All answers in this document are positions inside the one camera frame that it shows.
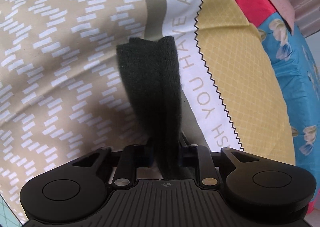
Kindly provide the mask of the dark green knit sweater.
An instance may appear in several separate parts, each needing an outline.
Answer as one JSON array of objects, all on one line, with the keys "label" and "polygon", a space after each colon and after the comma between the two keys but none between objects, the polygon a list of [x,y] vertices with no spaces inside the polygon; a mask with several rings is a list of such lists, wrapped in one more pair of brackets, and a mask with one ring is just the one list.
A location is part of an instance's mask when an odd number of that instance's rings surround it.
[{"label": "dark green knit sweater", "polygon": [[121,80],[165,179],[184,178],[180,162],[182,98],[174,37],[131,38],[116,47]]}]

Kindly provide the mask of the beige patterned bed quilt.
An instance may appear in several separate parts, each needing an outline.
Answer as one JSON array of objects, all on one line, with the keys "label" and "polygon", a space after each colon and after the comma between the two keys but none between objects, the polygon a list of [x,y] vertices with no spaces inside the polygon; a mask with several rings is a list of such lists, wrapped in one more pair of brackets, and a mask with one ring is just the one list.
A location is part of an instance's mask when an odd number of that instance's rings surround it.
[{"label": "beige patterned bed quilt", "polygon": [[287,107],[258,30],[234,0],[1,0],[1,202],[92,150],[144,143],[116,47],[173,36],[190,143],[295,163]]}]

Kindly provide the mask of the blue floral pillow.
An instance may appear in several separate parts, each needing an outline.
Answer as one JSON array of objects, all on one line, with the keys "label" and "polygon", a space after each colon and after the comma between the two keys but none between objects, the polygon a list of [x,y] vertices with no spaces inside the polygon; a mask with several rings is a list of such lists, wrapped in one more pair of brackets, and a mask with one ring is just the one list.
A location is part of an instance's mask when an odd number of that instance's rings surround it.
[{"label": "blue floral pillow", "polygon": [[319,179],[319,72],[312,53],[298,26],[287,28],[279,13],[258,31],[287,105],[296,165]]}]

